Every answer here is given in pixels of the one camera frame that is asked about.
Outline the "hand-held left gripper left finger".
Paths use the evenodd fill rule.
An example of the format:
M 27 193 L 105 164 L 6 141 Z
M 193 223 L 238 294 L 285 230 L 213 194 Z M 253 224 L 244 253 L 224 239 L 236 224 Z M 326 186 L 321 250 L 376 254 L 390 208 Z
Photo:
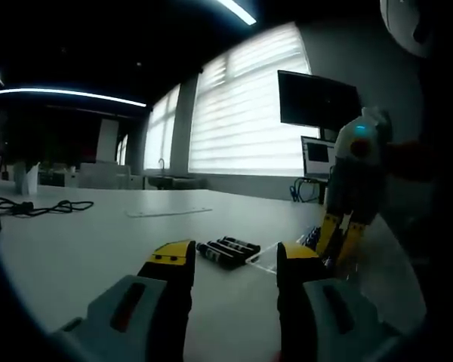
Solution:
M 53 333 L 72 361 L 182 361 L 192 308 L 196 243 L 155 249 L 136 275 L 94 299 L 83 318 Z

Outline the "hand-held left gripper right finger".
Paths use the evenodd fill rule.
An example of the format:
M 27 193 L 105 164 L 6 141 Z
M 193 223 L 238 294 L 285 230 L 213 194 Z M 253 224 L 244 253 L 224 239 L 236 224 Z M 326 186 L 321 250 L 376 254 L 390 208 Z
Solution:
M 282 361 L 377 361 L 398 341 L 375 305 L 312 249 L 280 242 L 276 258 Z

